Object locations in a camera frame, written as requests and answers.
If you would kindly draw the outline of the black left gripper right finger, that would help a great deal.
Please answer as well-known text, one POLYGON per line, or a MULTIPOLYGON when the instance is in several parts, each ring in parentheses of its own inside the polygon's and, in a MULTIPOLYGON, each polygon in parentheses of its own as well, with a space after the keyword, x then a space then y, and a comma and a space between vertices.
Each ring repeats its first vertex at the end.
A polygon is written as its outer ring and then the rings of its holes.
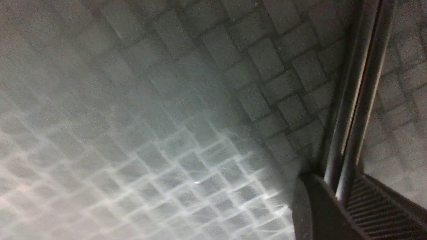
POLYGON ((369 240, 425 240, 426 209, 366 174, 353 182, 347 211, 369 240))

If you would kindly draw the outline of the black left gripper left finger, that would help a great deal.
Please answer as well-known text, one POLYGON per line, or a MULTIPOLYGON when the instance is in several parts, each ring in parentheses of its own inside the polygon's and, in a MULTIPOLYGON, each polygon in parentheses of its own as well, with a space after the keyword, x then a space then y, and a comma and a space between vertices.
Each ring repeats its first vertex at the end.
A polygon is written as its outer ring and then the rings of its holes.
POLYGON ((315 174, 298 176, 292 220, 296 240, 366 240, 333 191, 315 174))

